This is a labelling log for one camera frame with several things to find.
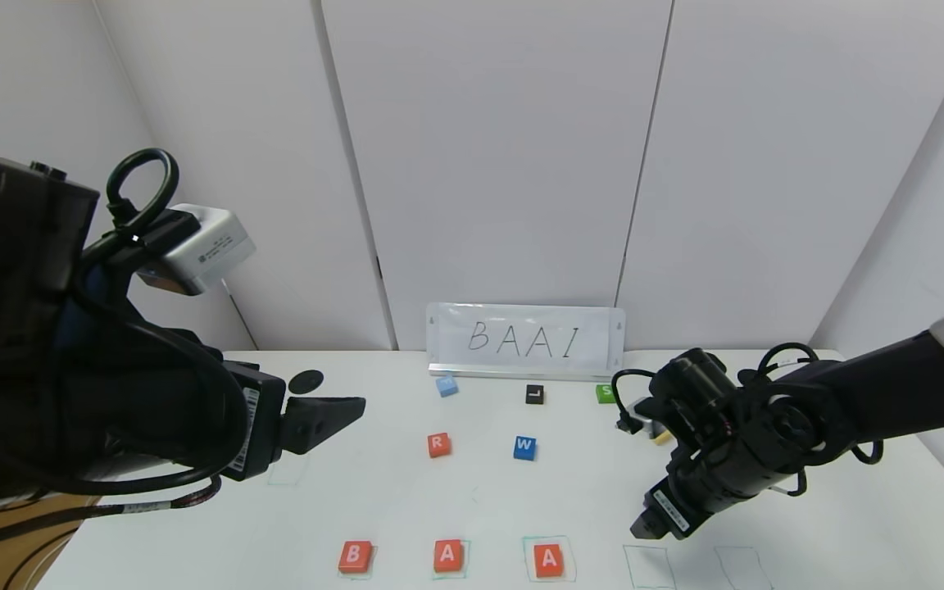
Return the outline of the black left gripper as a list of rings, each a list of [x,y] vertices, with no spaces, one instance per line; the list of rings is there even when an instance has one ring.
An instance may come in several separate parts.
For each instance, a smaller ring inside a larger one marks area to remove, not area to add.
[[[179,360],[166,366],[166,459],[186,467],[168,474],[169,482],[207,479],[215,467],[234,481],[258,477],[281,451],[305,455],[364,415],[364,398],[293,397],[281,415],[281,378],[256,363],[221,365],[228,379]]]

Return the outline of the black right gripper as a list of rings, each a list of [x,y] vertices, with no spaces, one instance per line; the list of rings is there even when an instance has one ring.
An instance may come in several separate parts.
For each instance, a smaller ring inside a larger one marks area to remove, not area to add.
[[[668,534],[686,540],[713,515],[757,494],[758,462],[749,456],[672,462],[666,477],[645,493],[644,509],[629,531],[638,540],[662,540]]]

